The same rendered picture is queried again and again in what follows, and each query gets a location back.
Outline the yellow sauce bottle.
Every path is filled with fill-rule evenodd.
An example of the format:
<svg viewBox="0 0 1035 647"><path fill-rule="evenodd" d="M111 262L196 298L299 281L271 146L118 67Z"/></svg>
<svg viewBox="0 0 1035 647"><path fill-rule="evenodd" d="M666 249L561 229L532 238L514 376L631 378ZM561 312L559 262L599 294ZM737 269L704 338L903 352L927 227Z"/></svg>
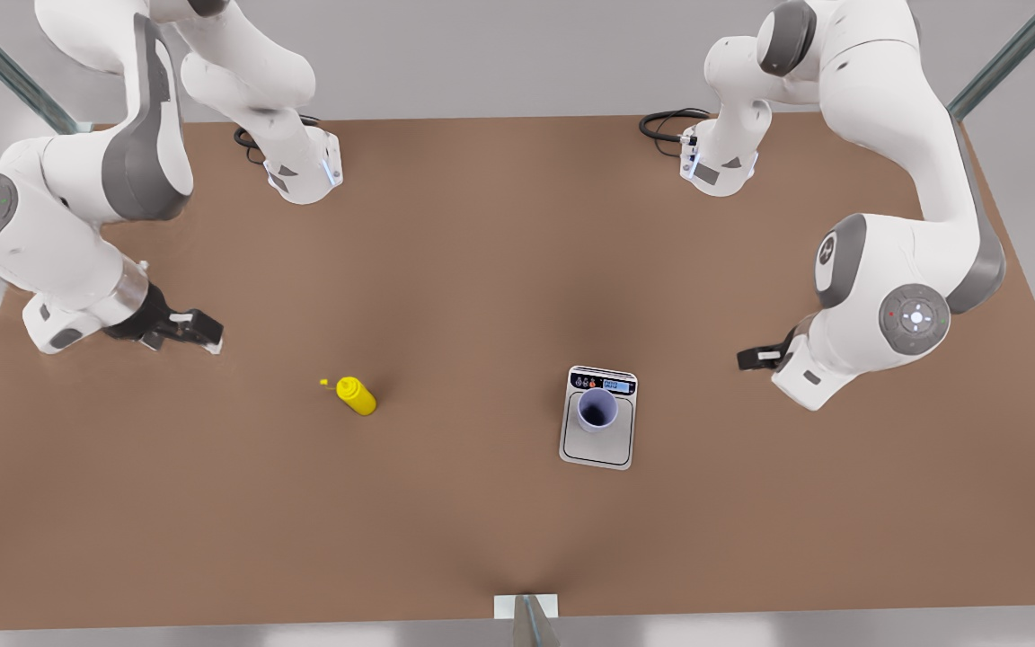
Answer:
<svg viewBox="0 0 1035 647"><path fill-rule="evenodd" d="M334 393L360 415L369 415L377 409L377 400L356 377L342 377L334 385Z"/></svg>

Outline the silver digital kitchen scale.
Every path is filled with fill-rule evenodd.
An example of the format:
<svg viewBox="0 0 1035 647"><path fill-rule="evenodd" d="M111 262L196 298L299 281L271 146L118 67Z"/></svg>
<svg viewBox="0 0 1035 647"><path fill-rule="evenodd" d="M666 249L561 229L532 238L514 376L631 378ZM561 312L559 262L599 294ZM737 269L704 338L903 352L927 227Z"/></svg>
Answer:
<svg viewBox="0 0 1035 647"><path fill-rule="evenodd" d="M619 401L616 421L597 433L579 425L575 409L579 394L590 388L604 388ZM627 470L632 465L633 458L637 396L635 374L602 367L571 366L564 392L559 458L567 463Z"/></svg>

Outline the pale purple cup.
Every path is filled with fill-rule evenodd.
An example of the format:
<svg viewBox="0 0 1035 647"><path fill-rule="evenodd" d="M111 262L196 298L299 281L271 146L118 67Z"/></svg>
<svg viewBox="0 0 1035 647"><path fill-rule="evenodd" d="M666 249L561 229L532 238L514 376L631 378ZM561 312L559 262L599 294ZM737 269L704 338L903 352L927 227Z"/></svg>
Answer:
<svg viewBox="0 0 1035 647"><path fill-rule="evenodd" d="M619 417L619 400L604 388L590 388L579 394L575 409L579 425L597 433Z"/></svg>

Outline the silver post foot plate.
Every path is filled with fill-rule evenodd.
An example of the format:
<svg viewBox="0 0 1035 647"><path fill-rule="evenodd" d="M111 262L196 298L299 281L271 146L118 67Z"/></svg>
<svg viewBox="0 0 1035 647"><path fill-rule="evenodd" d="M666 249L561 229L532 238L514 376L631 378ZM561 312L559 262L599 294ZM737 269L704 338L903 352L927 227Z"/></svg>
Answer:
<svg viewBox="0 0 1035 647"><path fill-rule="evenodd" d="M513 619L518 610L526 609L523 599L529 598L541 606L548 618L558 618L560 615L558 594L509 594L497 595L493 598L493 617L496 619Z"/></svg>

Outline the silver frame post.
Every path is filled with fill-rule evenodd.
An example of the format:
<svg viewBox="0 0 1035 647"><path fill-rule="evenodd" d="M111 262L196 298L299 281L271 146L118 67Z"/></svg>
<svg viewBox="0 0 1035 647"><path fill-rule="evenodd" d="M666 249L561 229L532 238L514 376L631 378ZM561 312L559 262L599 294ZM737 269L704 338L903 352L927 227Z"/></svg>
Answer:
<svg viewBox="0 0 1035 647"><path fill-rule="evenodd" d="M962 87L960 93L946 105L954 121L964 121L1034 50L1035 14L1032 14L1017 33Z"/></svg>
<svg viewBox="0 0 1035 647"><path fill-rule="evenodd" d="M513 615L512 647L562 647L535 595L518 595Z"/></svg>
<svg viewBox="0 0 1035 647"><path fill-rule="evenodd" d="M93 123L75 121L68 111L0 48L0 82L57 134L85 134Z"/></svg>

